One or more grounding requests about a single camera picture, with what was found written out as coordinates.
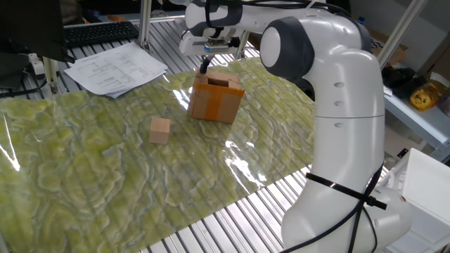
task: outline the cable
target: cable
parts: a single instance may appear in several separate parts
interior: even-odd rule
[[[185,31],[183,32],[183,34],[181,35],[181,40],[183,40],[183,37],[184,37],[184,35],[185,35],[187,32],[189,32],[189,29],[187,29],[187,30],[185,30]]]
[[[259,7],[272,7],[272,8],[287,8],[287,9],[296,9],[296,8],[306,8],[311,1],[304,1],[304,0],[280,0],[282,2],[287,3],[297,3],[297,4],[262,4],[262,3],[268,3],[268,2],[274,2],[274,0],[254,0],[254,1],[243,1],[243,5],[247,6],[259,6]],[[334,6],[332,4],[325,4],[321,2],[315,2],[311,8],[320,8],[327,10],[331,13],[342,13],[346,15],[347,17],[350,17],[350,13],[346,11],[345,9]]]
[[[377,237],[377,233],[376,233],[376,231],[375,231],[375,227],[373,226],[371,216],[368,215],[368,212],[367,212],[367,210],[366,210],[365,207],[363,207],[363,211],[364,211],[364,213],[365,213],[366,216],[367,216],[368,223],[371,225],[372,233],[373,233],[373,238],[375,239],[375,244],[374,244],[373,249],[372,249],[372,251],[371,251],[371,253],[374,253],[374,252],[377,250],[377,247],[378,247],[378,237]]]
[[[34,93],[34,92],[42,89],[42,87],[44,87],[46,84],[47,84],[47,80],[44,80],[44,82],[42,82],[42,84],[39,85],[39,87],[34,88],[34,89],[30,89],[30,90],[26,90],[26,91],[12,91],[12,92],[0,93],[0,98],[8,98],[8,97],[12,97],[12,96],[21,96],[21,95],[27,95],[30,93]]]
[[[349,250],[347,251],[348,253],[353,252],[354,241],[356,240],[356,232],[358,232],[358,224],[359,224],[359,219],[361,218],[361,213],[362,213],[363,207],[364,207],[364,202],[359,201],[358,212],[356,213],[356,217],[354,219],[354,224],[353,224],[352,237],[350,238]]]
[[[377,170],[377,172],[372,176],[372,178],[370,179],[366,190],[364,191],[364,195],[370,195],[372,193],[372,190],[375,188],[375,186],[376,186],[376,184],[378,182],[378,179],[380,178],[382,169],[383,169],[383,165],[381,165],[381,167]],[[339,221],[337,224],[335,224],[333,227],[331,227],[327,231],[323,232],[320,235],[317,235],[315,238],[312,238],[311,240],[308,240],[306,242],[303,242],[303,243],[300,243],[298,245],[292,246],[292,247],[290,247],[288,249],[285,249],[285,250],[283,250],[280,253],[293,252],[294,250],[306,247],[307,245],[310,245],[310,244],[312,244],[312,243],[314,243],[314,242],[316,242],[316,241],[326,237],[327,235],[331,234],[333,231],[335,231],[336,229],[341,227],[344,223],[346,223],[350,218],[352,218],[363,207],[364,206],[361,206],[358,203],[358,205],[355,208],[353,208],[353,210],[346,217],[344,217],[341,221]]]
[[[210,56],[203,56],[203,62],[202,65],[200,66],[200,74],[206,74],[206,71],[208,69],[208,66],[211,63],[211,60],[214,58],[214,55],[210,55]]]
[[[211,27],[211,28],[215,28],[215,27],[213,27],[212,25],[211,25],[211,17],[210,17],[210,10],[211,9],[211,1],[210,0],[206,0],[206,3],[205,3],[205,17],[206,17],[206,25],[208,26],[208,27]]]

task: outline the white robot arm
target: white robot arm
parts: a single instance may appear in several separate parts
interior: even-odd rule
[[[385,107],[370,36],[332,6],[263,1],[191,2],[180,49],[227,53],[233,37],[260,33],[260,55],[270,73],[312,84],[314,163],[283,217],[285,252],[378,252],[410,229],[412,213],[397,191],[373,189],[383,164]]]

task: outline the keyboard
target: keyboard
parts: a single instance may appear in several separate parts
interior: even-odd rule
[[[101,25],[67,27],[64,28],[64,31],[65,42],[68,47],[86,46],[120,39],[136,39],[139,36],[139,31],[131,22],[109,22]]]

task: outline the yellow object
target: yellow object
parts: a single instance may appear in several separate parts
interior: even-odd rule
[[[420,112],[432,108],[438,101],[439,95],[429,86],[419,87],[409,98],[409,102]]]

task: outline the shelf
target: shelf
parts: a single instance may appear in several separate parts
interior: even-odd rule
[[[385,95],[386,109],[433,148],[450,139],[450,117],[437,106],[419,112],[408,101]]]

